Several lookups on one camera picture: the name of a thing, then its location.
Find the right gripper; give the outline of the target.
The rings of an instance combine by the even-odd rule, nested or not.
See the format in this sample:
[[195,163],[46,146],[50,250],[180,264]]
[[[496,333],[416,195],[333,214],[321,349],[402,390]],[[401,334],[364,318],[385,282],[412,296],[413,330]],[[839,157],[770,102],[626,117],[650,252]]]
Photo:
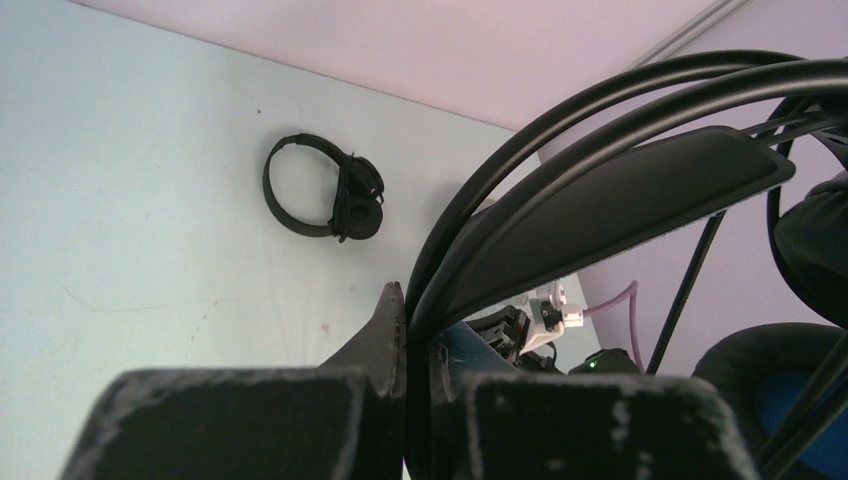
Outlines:
[[528,323],[527,314],[511,305],[490,315],[466,321],[489,347],[510,363],[517,362],[526,343]]

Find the blue black headphones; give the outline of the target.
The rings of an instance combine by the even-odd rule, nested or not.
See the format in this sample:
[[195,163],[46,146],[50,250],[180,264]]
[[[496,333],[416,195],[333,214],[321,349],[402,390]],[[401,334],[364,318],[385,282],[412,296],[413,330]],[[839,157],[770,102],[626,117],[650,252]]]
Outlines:
[[729,406],[755,479],[847,475],[847,177],[783,210],[793,141],[847,159],[847,63],[734,50],[617,75],[500,147],[429,234],[406,297],[405,460],[430,475],[430,346],[465,318],[698,220],[693,256],[642,377],[657,369],[726,210],[767,197],[766,234],[820,325],[767,324],[712,347],[690,378]]

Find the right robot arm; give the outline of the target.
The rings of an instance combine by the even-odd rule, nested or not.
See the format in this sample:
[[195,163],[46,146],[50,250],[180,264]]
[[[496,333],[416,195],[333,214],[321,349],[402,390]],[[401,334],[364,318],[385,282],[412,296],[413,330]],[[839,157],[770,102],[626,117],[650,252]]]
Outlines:
[[[556,366],[558,351],[552,341],[546,343],[552,350],[551,356],[541,355],[534,350],[520,352],[520,348],[527,343],[527,327],[531,323],[531,318],[523,310],[507,305],[490,315],[467,320],[466,323],[502,358],[519,370],[564,374]],[[615,348],[593,353],[569,370],[568,374],[639,375],[640,370],[626,350]]]

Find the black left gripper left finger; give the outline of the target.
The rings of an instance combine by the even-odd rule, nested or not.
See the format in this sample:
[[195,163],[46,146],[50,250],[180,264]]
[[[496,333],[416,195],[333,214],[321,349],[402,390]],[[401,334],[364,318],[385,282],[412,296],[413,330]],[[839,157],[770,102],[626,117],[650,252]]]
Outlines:
[[65,479],[399,479],[406,322],[384,286],[369,321],[312,368],[146,369],[96,401]]

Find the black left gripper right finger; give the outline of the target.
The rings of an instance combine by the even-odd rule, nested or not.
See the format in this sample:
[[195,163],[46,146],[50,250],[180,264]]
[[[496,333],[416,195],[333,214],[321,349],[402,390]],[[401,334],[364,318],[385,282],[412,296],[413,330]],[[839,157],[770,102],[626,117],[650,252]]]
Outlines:
[[434,479],[755,479],[704,381],[527,373],[471,329],[430,346]]

